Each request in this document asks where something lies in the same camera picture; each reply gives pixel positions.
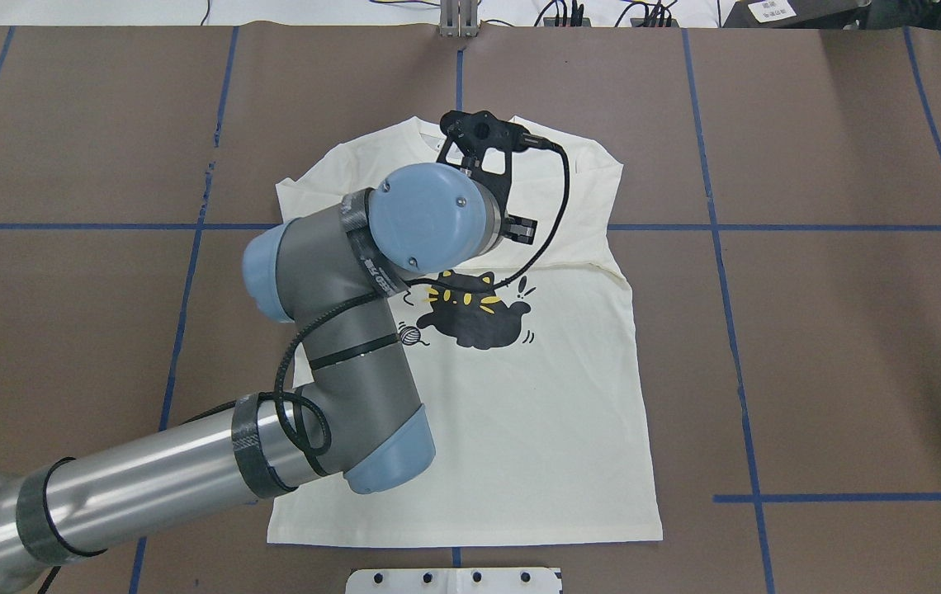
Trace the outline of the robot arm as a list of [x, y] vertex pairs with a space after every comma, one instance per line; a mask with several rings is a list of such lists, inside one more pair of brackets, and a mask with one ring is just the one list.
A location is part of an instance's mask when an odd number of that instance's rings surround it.
[[253, 239], [245, 286], [296, 325], [269, 386], [100, 454], [0, 474], [0, 593], [334, 474], [355, 493], [421, 474], [432, 429], [388, 301], [505, 239], [532, 244], [537, 222], [509, 213], [512, 185], [509, 164], [439, 158]]

